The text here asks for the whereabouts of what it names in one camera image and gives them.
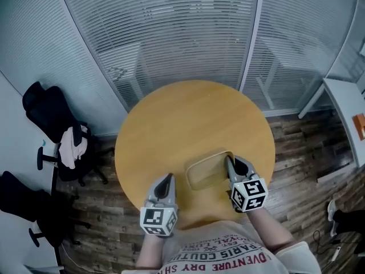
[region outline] white cloth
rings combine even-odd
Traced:
[[[81,130],[86,133],[87,127],[81,126]],[[68,128],[62,135],[61,145],[58,149],[62,163],[73,170],[75,168],[75,161],[84,155],[86,148],[87,139],[84,137],[82,137],[81,143],[78,146],[74,146],[74,129],[72,127]]]
[[[218,221],[200,228],[176,231],[163,249],[158,271],[134,270],[123,274],[172,273],[229,274],[321,274],[314,255],[304,241],[276,255],[262,244],[251,224]]]

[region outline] white desk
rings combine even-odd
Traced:
[[[324,79],[322,85],[319,87],[317,92],[313,95],[304,109],[299,113],[298,117],[300,119],[304,117],[304,115],[312,108],[317,99],[322,95],[324,90],[327,91],[341,118],[355,161],[335,172],[319,178],[319,183],[325,182],[339,174],[355,168],[356,166],[361,167],[365,164],[365,140],[360,141],[359,134],[356,130],[354,122],[352,121],[353,116],[361,113],[365,114],[365,100],[355,83]]]

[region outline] white t-shirt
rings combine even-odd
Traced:
[[[268,251],[251,224],[218,221],[166,240],[159,271],[127,273],[320,274],[321,269],[304,241],[276,255]]]

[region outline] shoe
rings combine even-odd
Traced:
[[[336,229],[337,229],[338,223],[334,220],[332,222],[333,222],[333,224],[332,224],[332,229],[331,229],[330,235],[331,235],[331,237],[335,237],[337,235]]]
[[[337,211],[335,200],[331,200],[330,204],[328,204],[327,212],[328,212],[328,220],[333,221],[333,216],[335,215],[335,212]]]

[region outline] black office chair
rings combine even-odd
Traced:
[[[62,135],[69,127],[73,127],[74,145],[78,146],[82,137],[88,140],[87,149],[84,155],[75,161],[75,168],[72,170],[66,167],[60,158],[43,154],[43,147],[38,150],[37,168],[43,168],[43,161],[54,162],[58,164],[58,174],[62,181],[79,180],[81,186],[85,186],[83,177],[94,170],[103,184],[108,180],[103,173],[97,168],[102,164],[101,156],[113,149],[107,151],[95,152],[95,143],[97,138],[88,132],[82,132],[81,125],[87,127],[87,123],[79,122],[70,111],[66,99],[59,87],[52,86],[45,90],[39,82],[32,84],[23,96],[23,107],[26,110],[27,117],[35,123],[54,143],[60,143]]]
[[[0,177],[0,209],[31,222],[37,222],[41,233],[33,233],[32,229],[29,229],[30,237],[37,247],[39,247],[38,239],[41,237],[45,237],[53,247],[58,247],[66,235],[73,244],[80,244],[74,240],[72,234],[74,225],[90,228],[90,224],[69,217],[76,199],[78,197],[73,196],[67,201],[58,192],[51,196],[44,190],[33,191],[8,171]]]

